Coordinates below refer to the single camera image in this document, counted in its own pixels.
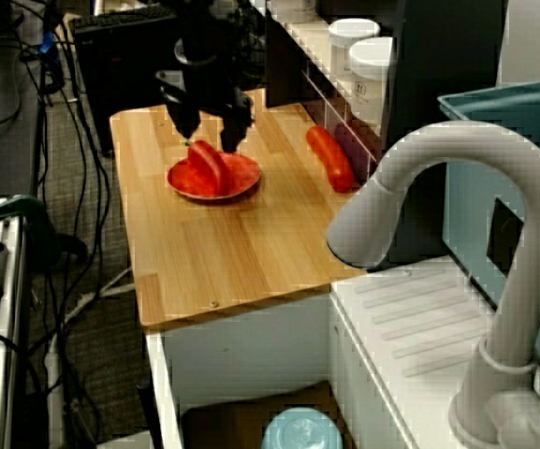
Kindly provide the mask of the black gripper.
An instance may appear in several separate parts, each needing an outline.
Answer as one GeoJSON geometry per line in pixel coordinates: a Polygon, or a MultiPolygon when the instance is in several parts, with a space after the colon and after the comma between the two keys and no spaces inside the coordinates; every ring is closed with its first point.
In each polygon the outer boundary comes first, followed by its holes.
{"type": "Polygon", "coordinates": [[[252,125],[252,100],[237,87],[218,54],[189,59],[182,41],[173,47],[177,67],[159,70],[155,80],[168,115],[181,136],[190,139],[200,125],[199,113],[222,118],[222,150],[235,152],[252,125]]]}

